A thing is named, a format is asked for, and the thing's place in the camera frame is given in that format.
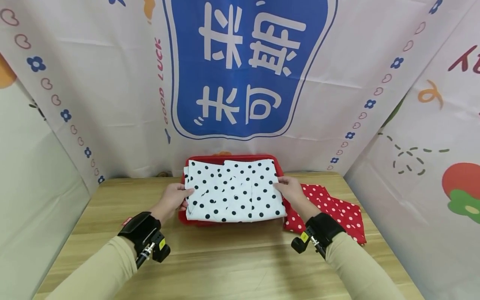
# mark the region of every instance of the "right hand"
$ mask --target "right hand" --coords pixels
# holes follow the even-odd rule
[[[296,178],[278,177],[278,183],[274,183],[274,187],[282,193],[283,197],[305,222],[312,216],[319,214],[319,209],[303,194],[303,189]]]
[[[303,194],[299,181],[294,177],[278,177],[278,183],[275,183],[274,187],[282,193],[284,198],[292,204],[295,210],[301,203],[308,202],[308,199]]]

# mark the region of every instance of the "orange cartoon print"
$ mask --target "orange cartoon print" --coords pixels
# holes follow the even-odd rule
[[[17,75],[8,65],[7,61],[0,53],[0,89],[9,87],[17,79]]]
[[[144,13],[145,17],[148,19],[148,23],[152,24],[153,9],[155,8],[155,0],[144,0]]]

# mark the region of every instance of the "polka dot fabric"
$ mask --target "polka dot fabric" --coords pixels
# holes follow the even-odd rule
[[[358,244],[362,245],[367,242],[358,205],[331,197],[326,188],[322,186],[315,184],[302,184],[301,186],[307,199],[323,213],[329,214],[336,220]],[[287,216],[283,228],[301,234],[305,230],[305,224],[290,205],[286,205],[286,209]]]

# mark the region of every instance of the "white fabric wall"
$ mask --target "white fabric wall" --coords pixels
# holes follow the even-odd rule
[[[0,299],[23,300],[32,298],[89,194],[29,94],[6,70],[0,55]]]
[[[480,295],[479,13],[477,2],[346,175],[426,299]]]
[[[271,153],[287,171],[343,174],[473,2],[0,0],[0,50],[90,192],[110,176],[178,173],[188,157],[219,151]],[[254,35],[265,13],[264,34]],[[243,40],[231,52],[205,44],[205,21]],[[265,36],[267,25],[276,38]],[[300,44],[279,41],[282,30]],[[289,71],[255,68],[256,42],[285,46]],[[249,84],[281,102],[247,97]],[[222,103],[239,108],[237,123],[227,110],[202,108],[205,86],[210,100],[225,88]],[[268,117],[261,105],[252,117],[256,100]]]

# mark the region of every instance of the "black wrist strap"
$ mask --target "black wrist strap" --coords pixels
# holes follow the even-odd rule
[[[150,212],[139,213],[118,233],[118,236],[133,242],[137,253],[137,267],[151,253],[153,253],[153,259],[159,263],[170,254],[170,247],[165,244],[165,237],[160,232],[162,225],[150,214]]]
[[[315,238],[320,243],[322,248],[326,249],[331,243],[334,236],[340,232],[345,232],[345,229],[338,224],[331,216],[324,213],[311,217],[305,227],[313,229]]]
[[[292,241],[292,248],[298,253],[303,253],[307,249],[309,241],[312,241],[317,252],[323,258],[326,255],[326,248],[332,243],[334,236],[340,232],[345,232],[345,229],[338,224],[331,216],[319,213],[311,217],[305,224],[306,230],[299,238],[294,238]]]

